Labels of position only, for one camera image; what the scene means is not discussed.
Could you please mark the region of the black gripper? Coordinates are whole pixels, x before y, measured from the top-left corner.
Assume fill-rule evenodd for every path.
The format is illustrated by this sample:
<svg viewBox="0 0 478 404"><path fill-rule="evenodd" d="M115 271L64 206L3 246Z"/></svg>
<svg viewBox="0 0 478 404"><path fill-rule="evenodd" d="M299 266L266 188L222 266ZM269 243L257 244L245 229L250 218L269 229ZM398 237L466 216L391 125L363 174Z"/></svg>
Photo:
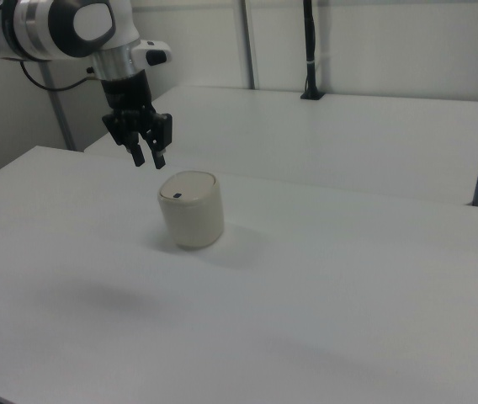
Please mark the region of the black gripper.
<svg viewBox="0 0 478 404"><path fill-rule="evenodd" d="M103 117L103 122L116 144L125 146L135 166L140 167L145 163L138 143L141 136L150 148L155 168L163 168L164 153L173 138L173 117L159 114L153 107L146 72L101 84L112 109Z"/></svg>

